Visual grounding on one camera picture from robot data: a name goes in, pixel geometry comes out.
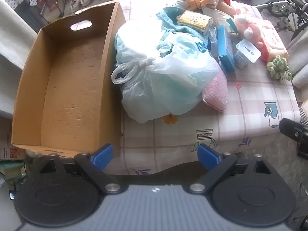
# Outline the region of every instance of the package lid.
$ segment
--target package lid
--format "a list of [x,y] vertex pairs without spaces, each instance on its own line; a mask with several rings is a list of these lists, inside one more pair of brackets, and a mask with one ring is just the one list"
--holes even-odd
[[255,63],[261,56],[260,50],[258,50],[250,41],[246,39],[236,44],[236,48],[253,63]]

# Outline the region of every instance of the blue teapot illustration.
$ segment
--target blue teapot illustration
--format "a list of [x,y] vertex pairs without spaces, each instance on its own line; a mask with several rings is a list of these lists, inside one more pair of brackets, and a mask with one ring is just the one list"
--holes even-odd
[[278,127],[279,125],[279,115],[278,109],[275,102],[265,102],[264,116],[269,118],[269,126],[271,128]]

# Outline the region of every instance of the blue gripper pad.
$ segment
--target blue gripper pad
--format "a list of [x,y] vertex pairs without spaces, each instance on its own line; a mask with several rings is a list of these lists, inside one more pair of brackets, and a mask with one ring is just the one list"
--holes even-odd
[[213,169],[222,161],[222,155],[204,143],[199,145],[197,155],[199,161],[207,170]]
[[100,170],[103,170],[112,160],[112,157],[113,148],[112,145],[108,143],[92,153],[90,156],[90,161]]

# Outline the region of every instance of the pink pillow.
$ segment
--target pink pillow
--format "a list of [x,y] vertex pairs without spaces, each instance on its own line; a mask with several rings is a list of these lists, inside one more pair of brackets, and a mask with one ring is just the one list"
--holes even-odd
[[217,111],[223,112],[228,104],[228,84],[224,72],[217,63],[219,72],[202,91],[203,101]]

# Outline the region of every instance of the orange flower print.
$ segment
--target orange flower print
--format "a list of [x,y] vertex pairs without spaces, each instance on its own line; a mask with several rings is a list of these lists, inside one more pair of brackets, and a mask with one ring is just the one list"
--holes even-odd
[[177,115],[174,116],[172,113],[170,113],[169,115],[164,116],[164,122],[168,125],[176,123]]
[[235,82],[235,87],[240,89],[242,87],[241,83],[240,82]]

